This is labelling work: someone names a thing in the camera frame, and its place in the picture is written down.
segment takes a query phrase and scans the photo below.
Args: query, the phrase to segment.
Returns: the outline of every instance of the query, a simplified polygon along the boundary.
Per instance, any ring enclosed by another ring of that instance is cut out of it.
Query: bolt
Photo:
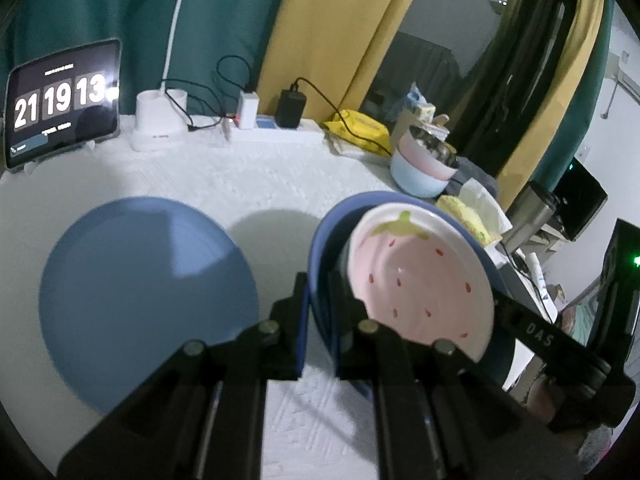
[[[204,343],[197,339],[192,339],[184,344],[182,351],[189,357],[196,357],[204,352]]]
[[[456,351],[456,346],[448,339],[438,339],[433,344],[433,347],[438,352],[444,355],[453,355],[453,353]]]
[[[367,335],[375,334],[379,328],[380,326],[372,319],[363,319],[358,323],[358,330]]]
[[[258,330],[265,335],[273,335],[280,330],[280,324],[273,319],[268,319],[260,323]]]

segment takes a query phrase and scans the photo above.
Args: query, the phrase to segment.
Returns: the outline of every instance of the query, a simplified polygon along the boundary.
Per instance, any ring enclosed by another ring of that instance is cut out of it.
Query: tablet
[[[11,71],[4,101],[9,170],[116,133],[120,49],[120,40],[99,41]]]

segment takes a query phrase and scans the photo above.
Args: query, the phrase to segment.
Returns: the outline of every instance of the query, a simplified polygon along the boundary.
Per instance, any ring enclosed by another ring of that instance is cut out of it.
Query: textured tablecloth
[[[131,124],[123,118],[123,131]],[[0,401],[52,472],[100,420],[60,378],[38,318],[46,259],[73,222],[128,196],[198,208],[242,249],[265,318],[273,301],[291,293],[296,272],[306,270],[312,235],[329,209],[358,192],[395,189],[388,169],[334,156],[325,146],[215,146],[208,135],[193,134],[184,147],[155,153],[135,153],[120,136],[0,180]],[[302,380],[268,386],[262,476],[370,479],[375,464],[372,406],[332,377],[311,319]]]

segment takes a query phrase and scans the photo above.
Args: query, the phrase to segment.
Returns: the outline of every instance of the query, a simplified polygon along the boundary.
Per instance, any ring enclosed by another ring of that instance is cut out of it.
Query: round blue plate
[[[491,286],[501,293],[509,295],[504,280],[489,255],[468,231],[451,216],[423,200],[391,191],[369,191],[351,196],[337,204],[322,219],[311,241],[308,260],[308,282],[314,318],[320,335],[334,360],[337,359],[337,334],[332,333],[332,320],[330,319],[329,273],[334,269],[342,248],[349,240],[351,232],[364,213],[369,209],[389,202],[417,205],[432,211],[449,222],[471,245],[482,263]],[[496,319],[491,341],[478,364],[500,386],[502,386],[509,374],[514,348],[515,339],[502,328]],[[365,394],[369,394],[366,389],[361,390]]]
[[[53,248],[40,325],[66,383],[107,413],[184,342],[218,344],[258,321],[240,249],[203,213],[160,198],[100,206]]]

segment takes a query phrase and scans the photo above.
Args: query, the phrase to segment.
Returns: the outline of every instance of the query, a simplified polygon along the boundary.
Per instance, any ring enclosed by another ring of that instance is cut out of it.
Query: pink bowl
[[[422,344],[453,341],[479,361],[494,326],[491,286],[463,236],[418,206],[368,211],[350,238],[351,290],[371,319]]]
[[[457,171],[436,160],[410,133],[401,137],[398,142],[398,151],[414,168],[438,180],[449,180]]]

